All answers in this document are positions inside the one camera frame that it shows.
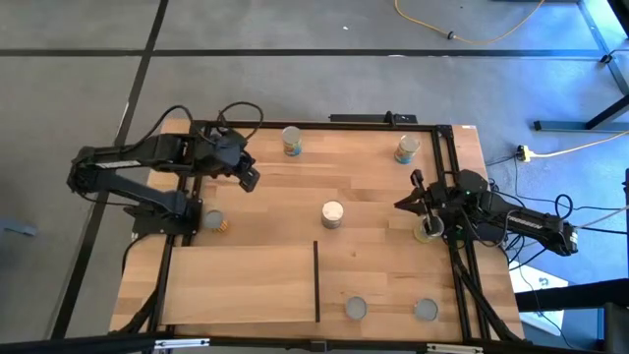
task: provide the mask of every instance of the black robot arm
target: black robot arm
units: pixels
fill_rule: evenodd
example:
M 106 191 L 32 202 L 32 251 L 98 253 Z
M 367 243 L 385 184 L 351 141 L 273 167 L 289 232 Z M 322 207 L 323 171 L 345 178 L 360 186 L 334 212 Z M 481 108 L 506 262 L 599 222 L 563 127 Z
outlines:
M 199 228 L 200 201 L 182 191 L 162 192 L 116 174 L 118 169 L 149 167 L 183 177 L 235 176 L 246 192 L 259 179 L 256 161 L 238 132 L 212 122 L 208 137 L 161 134 L 124 147 L 83 147 L 72 161 L 68 186 L 73 192 L 109 192 L 138 202 L 125 207 L 136 219 L 134 232 L 190 234 Z
M 482 241 L 498 242 L 506 230 L 537 240 L 560 256 L 578 252 L 575 227 L 561 217 L 506 202 L 489 191 L 485 178 L 476 172 L 463 170 L 456 180 L 453 187 L 435 182 L 425 189 L 422 172 L 415 170 L 414 191 L 395 207 L 417 215 L 435 210 L 445 229 L 458 227 Z

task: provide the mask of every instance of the metal stand leg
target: metal stand leg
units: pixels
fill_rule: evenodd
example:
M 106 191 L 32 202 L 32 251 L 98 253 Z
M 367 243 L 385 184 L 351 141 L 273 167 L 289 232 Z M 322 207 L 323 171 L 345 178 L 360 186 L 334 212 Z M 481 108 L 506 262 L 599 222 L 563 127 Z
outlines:
M 627 168 L 627 170 L 625 171 L 625 183 L 623 183 L 623 185 L 625 186 L 624 190 L 625 190 L 625 196 L 626 196 L 626 203 L 629 206 L 629 168 Z M 626 216 L 626 220 L 625 223 L 627 224 L 627 233 L 629 234 L 629 209 L 627 209 L 627 216 Z M 629 237 L 627 238 L 627 260 L 629 260 Z
M 608 302 L 629 306 L 627 294 L 629 294 L 629 279 L 617 279 L 565 288 L 522 292 L 515 294 L 515 300 L 520 312 L 556 311 L 599 308 Z
M 627 9 L 626 2 L 622 0 L 607 0 L 607 3 L 611 11 L 616 15 L 616 18 L 618 18 L 622 29 L 629 35 L 629 9 Z
M 629 110 L 629 95 L 625 95 L 588 122 L 537 121 L 535 130 L 545 132 L 625 132 L 629 123 L 611 123 Z

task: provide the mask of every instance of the wooden table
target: wooden table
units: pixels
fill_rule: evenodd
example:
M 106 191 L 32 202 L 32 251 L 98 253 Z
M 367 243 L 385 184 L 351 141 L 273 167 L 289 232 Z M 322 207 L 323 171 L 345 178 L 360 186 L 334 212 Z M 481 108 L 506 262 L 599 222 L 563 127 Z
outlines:
M 162 133 L 187 133 L 188 127 L 186 120 L 170 119 Z M 460 168 L 486 176 L 476 128 L 454 126 L 453 131 Z M 436 181 L 429 133 L 409 133 L 421 142 L 410 165 L 393 159 L 402 134 L 305 130 L 304 151 L 289 157 L 282 150 L 281 130 L 261 129 L 247 146 L 261 174 L 252 193 L 245 193 L 233 178 L 203 179 L 204 209 L 223 210 L 230 226 L 224 233 L 202 229 L 193 247 L 311 245 L 317 240 L 320 323 L 182 324 L 176 326 L 176 333 L 460 342 L 447 247 L 440 240 L 416 241 L 412 228 L 417 217 L 393 207 L 410 194 L 413 169 L 423 171 L 425 183 Z M 442 151 L 448 161 L 445 144 Z M 172 190 L 177 177 L 151 172 L 148 185 Z M 339 229 L 321 226 L 320 209 L 329 200 L 345 208 Z M 111 329 L 125 325 L 154 289 L 164 239 L 163 235 L 148 236 L 129 253 Z M 478 243 L 476 252 L 486 297 L 511 330 L 523 336 L 503 254 Z M 479 337 L 474 301 L 466 295 L 472 334 Z M 345 315 L 345 302 L 353 296 L 369 304 L 369 313 L 360 322 Z M 423 298 L 437 303 L 436 321 L 414 318 L 413 307 Z

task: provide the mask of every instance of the concrete floor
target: concrete floor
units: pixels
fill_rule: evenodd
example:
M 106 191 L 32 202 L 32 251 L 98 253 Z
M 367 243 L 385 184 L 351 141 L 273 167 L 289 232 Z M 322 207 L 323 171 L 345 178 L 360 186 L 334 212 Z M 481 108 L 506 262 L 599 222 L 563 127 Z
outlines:
M 404 21 L 392 3 L 173 1 L 157 47 L 469 47 Z M 470 38 L 502 33 L 534 6 L 486 0 L 402 0 L 401 4 L 412 16 Z M 3 0 L 0 49 L 143 48 L 157 5 L 148 0 L 90 0 L 64 6 Z M 591 6 L 591 11 L 605 24 L 601 30 L 609 42 L 620 43 L 622 29 L 608 10 Z M 575 5 L 547 4 L 517 32 L 489 48 L 597 47 Z M 65 185 L 70 160 L 82 146 L 111 144 L 138 64 L 138 58 L 0 58 L 4 123 L 0 215 L 39 228 L 32 239 L 10 233 L 0 236 L 0 342 L 40 339 L 49 329 L 89 208 Z M 474 124 L 486 161 L 492 161 L 511 154 L 519 144 L 546 152 L 600 139 L 603 136 L 535 133 L 531 126 L 538 119 L 587 120 L 620 97 L 608 70 L 592 60 L 154 58 L 129 141 L 142 135 L 172 104 L 186 104 L 197 118 L 213 119 L 218 109 L 244 99 L 259 104 L 268 120 L 324 121 L 331 113 L 393 110 L 415 113 L 428 124 Z M 254 117 L 241 110 L 229 118 Z M 629 145 L 622 138 L 521 164 L 518 190 L 546 199 L 567 193 L 576 206 L 621 207 L 627 153 Z M 493 166 L 489 175 L 503 191 L 513 192 L 513 163 Z M 142 181 L 146 171 L 131 176 Z M 527 205 L 553 212 L 550 204 Z M 599 215 L 576 211 L 570 220 L 579 223 Z M 619 215 L 600 227 L 622 230 L 624 222 Z M 69 335 L 107 330 L 131 223 L 117 208 L 105 212 Z M 627 276 L 626 237 L 584 231 L 579 240 L 579 254 L 570 258 L 543 254 L 532 266 L 574 283 Z M 522 259 L 536 251 L 528 249 Z M 573 325 L 577 322 L 566 322 L 569 337 L 585 335 L 582 325 Z

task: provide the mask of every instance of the cylindrical container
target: cylindrical container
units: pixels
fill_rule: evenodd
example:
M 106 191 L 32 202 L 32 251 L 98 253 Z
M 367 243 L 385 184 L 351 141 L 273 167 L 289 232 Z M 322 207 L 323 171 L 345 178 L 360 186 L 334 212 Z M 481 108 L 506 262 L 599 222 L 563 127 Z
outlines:
M 354 321 L 360 321 L 367 315 L 367 302 L 362 297 L 354 296 L 345 304 L 345 314 Z
M 432 299 L 422 299 L 415 304 L 415 318 L 422 321 L 434 321 L 439 308 Z
M 302 152 L 302 132 L 297 127 L 286 127 L 282 131 L 284 153 L 289 156 L 297 156 Z
M 343 206 L 336 201 L 329 201 L 323 205 L 321 210 L 321 222 L 328 229 L 335 229 L 341 226 L 343 219 Z
M 424 215 L 420 217 L 417 226 L 413 228 L 413 235 L 416 240 L 428 243 L 441 237 L 444 229 L 443 220 L 439 216 Z
M 227 230 L 227 221 L 223 218 L 221 211 L 210 210 L 203 217 L 203 226 L 212 232 L 223 232 Z
M 418 149 L 420 149 L 420 142 L 413 137 L 404 136 L 400 139 L 400 144 L 397 145 L 397 150 L 393 155 L 398 162 L 407 164 L 411 163 Z

